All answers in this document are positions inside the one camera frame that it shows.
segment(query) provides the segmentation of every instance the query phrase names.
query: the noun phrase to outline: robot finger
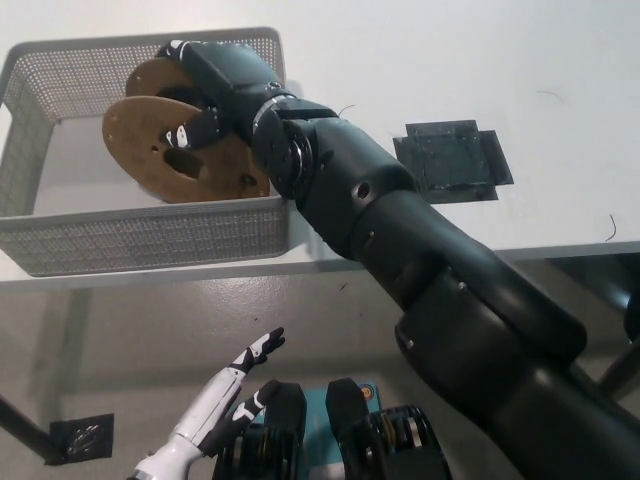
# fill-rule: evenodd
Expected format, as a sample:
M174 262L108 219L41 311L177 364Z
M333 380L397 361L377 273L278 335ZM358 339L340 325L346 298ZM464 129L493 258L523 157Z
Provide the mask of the robot finger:
M209 456L215 457L223 448L230 445L249 426L275 396L280 388L280 382L270 380L253 396L238 405L232 415L223 418L218 425L211 430L202 443L198 446L200 451Z

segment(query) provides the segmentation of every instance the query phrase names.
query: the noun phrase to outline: screw hole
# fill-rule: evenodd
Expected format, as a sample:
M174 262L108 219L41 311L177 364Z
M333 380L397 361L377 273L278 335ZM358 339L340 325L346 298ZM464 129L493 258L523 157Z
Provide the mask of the screw hole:
M246 187L255 187L258 184L258 181L253 175L243 173L240 175L240 183Z
M364 200L365 198L367 198L367 195L369 195L369 190L370 187L367 182L360 184L360 186L358 187L358 198L360 200Z

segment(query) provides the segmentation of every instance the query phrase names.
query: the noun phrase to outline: white table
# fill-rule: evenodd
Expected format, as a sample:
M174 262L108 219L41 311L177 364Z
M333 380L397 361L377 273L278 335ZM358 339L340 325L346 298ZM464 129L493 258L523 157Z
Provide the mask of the white table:
M287 77L302 94L335 110L355 105L344 117L392 153L392 138L404 136L406 123L476 119L481 130L497 131L515 184L498 187L498 201L438 210L501 255L640 247L634 2L0 2L0 55L29 40L274 27ZM611 217L616 234L607 240ZM299 215L291 224L296 246L269 260L36 279L0 254L0 291L355 267Z

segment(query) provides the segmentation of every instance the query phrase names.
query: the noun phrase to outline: black robotic arm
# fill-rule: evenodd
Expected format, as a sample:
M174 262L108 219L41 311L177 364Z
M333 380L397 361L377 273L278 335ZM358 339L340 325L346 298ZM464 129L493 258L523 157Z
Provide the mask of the black robotic arm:
M331 109L296 98L253 50L172 44L276 190L405 312L406 359L531 479L640 478L640 422L571 364L584 327L418 194L409 172Z

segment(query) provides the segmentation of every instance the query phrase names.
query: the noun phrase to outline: black robotic finger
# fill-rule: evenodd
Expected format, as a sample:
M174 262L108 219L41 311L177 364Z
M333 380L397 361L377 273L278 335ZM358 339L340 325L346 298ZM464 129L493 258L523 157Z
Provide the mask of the black robotic finger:
M249 347L253 351L256 365L266 362L267 355L284 344L285 339L282 335L284 335L284 328L276 328Z
M232 415L223 418L211 430L198 448L209 457L215 457L223 448L231 444L236 437L249 426L253 419L264 409L280 389L280 382L270 380L260 390L238 405Z
M197 113L188 122L169 130L160 141L170 147L197 150L213 145L231 131L231 125L216 108Z

